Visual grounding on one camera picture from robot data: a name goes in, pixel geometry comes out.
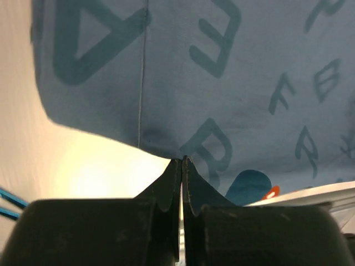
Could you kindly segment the blue letter-print placemat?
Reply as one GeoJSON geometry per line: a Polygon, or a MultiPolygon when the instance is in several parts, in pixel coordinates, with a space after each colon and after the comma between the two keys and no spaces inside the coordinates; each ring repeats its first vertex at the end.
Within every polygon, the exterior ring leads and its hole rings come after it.
{"type": "Polygon", "coordinates": [[[33,1],[31,40],[52,121],[234,204],[354,180],[353,1],[33,1]]]}

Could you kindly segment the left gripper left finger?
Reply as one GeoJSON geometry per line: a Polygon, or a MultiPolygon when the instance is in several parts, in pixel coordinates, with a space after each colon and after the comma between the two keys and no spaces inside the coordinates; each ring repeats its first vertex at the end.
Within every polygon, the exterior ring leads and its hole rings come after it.
{"type": "Polygon", "coordinates": [[[174,265],[181,160],[134,198],[40,199],[24,206],[2,265],[174,265]]]}

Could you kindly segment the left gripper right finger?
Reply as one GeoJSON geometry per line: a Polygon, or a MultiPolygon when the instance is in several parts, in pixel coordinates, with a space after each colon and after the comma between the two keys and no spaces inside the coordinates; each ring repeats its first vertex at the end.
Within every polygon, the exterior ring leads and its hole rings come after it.
{"type": "Polygon", "coordinates": [[[239,207],[182,161],[187,265],[347,265],[348,242],[324,207],[239,207]]]}

